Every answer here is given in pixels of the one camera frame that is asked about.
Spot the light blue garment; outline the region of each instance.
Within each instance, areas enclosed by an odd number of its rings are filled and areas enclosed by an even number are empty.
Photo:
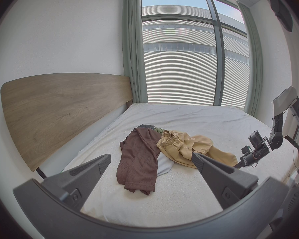
[[[166,157],[165,154],[162,152],[159,154],[157,158],[157,162],[158,162],[157,176],[160,176],[164,173],[168,173],[174,164],[174,161]]]
[[[238,3],[238,7],[245,22],[250,57],[249,86],[244,112],[255,116],[262,89],[262,50],[258,30],[249,8],[241,3]]]
[[[133,103],[148,103],[141,0],[124,0],[122,19],[124,75],[131,81]]]

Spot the yellow pants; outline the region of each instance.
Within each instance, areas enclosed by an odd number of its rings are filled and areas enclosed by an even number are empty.
[[[191,161],[192,152],[201,153],[229,166],[238,163],[234,154],[217,149],[211,139],[202,135],[190,137],[184,132],[164,130],[156,145],[171,160],[192,168],[196,168]]]

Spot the window frame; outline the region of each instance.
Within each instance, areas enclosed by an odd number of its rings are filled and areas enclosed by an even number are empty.
[[[190,15],[182,15],[182,14],[154,14],[154,15],[142,15],[142,22],[153,21],[153,20],[188,20],[194,22],[202,22],[211,24],[214,27],[215,34],[215,42],[216,42],[216,61],[217,61],[217,70],[216,70],[216,87],[215,87],[215,95],[214,95],[214,105],[221,106],[222,98],[223,98],[223,90],[224,90],[224,82],[225,82],[225,48],[224,48],[224,40],[223,40],[223,31],[222,28],[231,30],[236,32],[244,37],[247,37],[247,33],[237,29],[233,26],[230,26],[226,23],[222,23],[219,20],[218,12],[216,6],[214,4],[214,0],[206,0],[207,5],[209,7],[211,19],[203,18],[198,16],[190,16]],[[219,2],[225,3],[229,6],[234,7],[239,10],[238,6],[228,2],[226,0],[217,0]]]

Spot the window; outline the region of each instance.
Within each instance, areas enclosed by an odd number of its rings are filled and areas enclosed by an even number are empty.
[[[244,108],[249,84],[244,22],[236,8],[214,3],[221,28],[213,25],[207,0],[142,0],[149,103]],[[216,45],[215,31],[223,36],[224,50]],[[224,67],[217,65],[219,54],[225,56]],[[222,98],[215,104],[218,66],[225,80]]]

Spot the bed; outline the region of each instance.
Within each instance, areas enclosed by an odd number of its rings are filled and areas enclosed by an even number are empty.
[[[6,82],[2,108],[12,140],[34,171],[56,150],[124,103],[131,103],[130,80],[125,76],[91,73],[38,75]],[[136,227],[175,226],[222,211],[198,170],[174,163],[157,177],[149,196],[124,189],[116,180],[120,141],[138,125],[209,137],[215,147],[241,157],[254,130],[269,136],[271,128],[239,109],[224,106],[132,104],[97,135],[65,167],[68,170],[110,153],[112,162],[81,212],[97,219]],[[285,181],[294,169],[293,146],[286,140],[255,167],[241,168],[259,178]]]
[[[117,183],[120,162],[119,142],[141,124],[175,129],[189,135],[205,135],[220,150],[241,157],[241,148],[250,145],[248,136],[258,130],[269,136],[270,128],[243,111],[224,106],[133,104],[110,126],[79,152],[68,170],[100,155],[110,153],[112,162],[85,202],[81,212],[104,221],[140,227],[164,227],[197,221],[222,211],[200,173],[174,163],[170,172],[157,177],[155,192],[135,193]],[[293,146],[283,141],[255,167],[241,168],[255,174],[261,183],[272,176],[284,181],[293,168]]]

